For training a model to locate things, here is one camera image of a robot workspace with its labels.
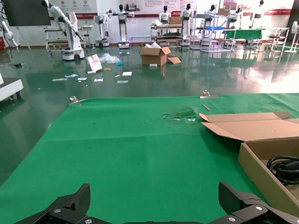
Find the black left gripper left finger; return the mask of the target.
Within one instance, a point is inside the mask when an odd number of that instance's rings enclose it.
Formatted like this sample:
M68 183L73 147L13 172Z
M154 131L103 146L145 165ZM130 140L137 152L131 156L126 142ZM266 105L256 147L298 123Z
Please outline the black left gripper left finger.
M91 205L91 186L84 183L77 192L60 196L48 208L18 224L101 224L102 220L87 215Z

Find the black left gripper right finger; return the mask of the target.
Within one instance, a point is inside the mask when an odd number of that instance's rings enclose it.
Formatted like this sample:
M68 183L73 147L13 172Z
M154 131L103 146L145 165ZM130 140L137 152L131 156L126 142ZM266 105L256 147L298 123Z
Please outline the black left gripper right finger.
M277 210L252 193L236 190L219 182L218 200L226 215L212 224L297 224L299 218Z

